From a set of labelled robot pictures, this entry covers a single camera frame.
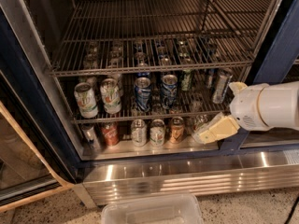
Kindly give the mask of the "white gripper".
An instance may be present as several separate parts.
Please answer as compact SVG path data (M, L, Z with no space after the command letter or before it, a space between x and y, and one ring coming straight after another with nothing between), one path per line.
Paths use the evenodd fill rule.
M229 88L234 95L230 103L232 116L220 112L196 128L192 138L199 144L213 143L237 134L240 126L247 131L268 131L259 109L259 98L266 87L266 83L247 86L244 82L231 82Z

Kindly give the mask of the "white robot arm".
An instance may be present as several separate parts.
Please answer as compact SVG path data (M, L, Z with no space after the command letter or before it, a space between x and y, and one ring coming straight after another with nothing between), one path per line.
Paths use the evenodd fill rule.
M192 138L208 144L246 131L269 131L273 128L299 130L299 82L247 86L231 82L234 99L230 114L217 114L211 121L194 129Z

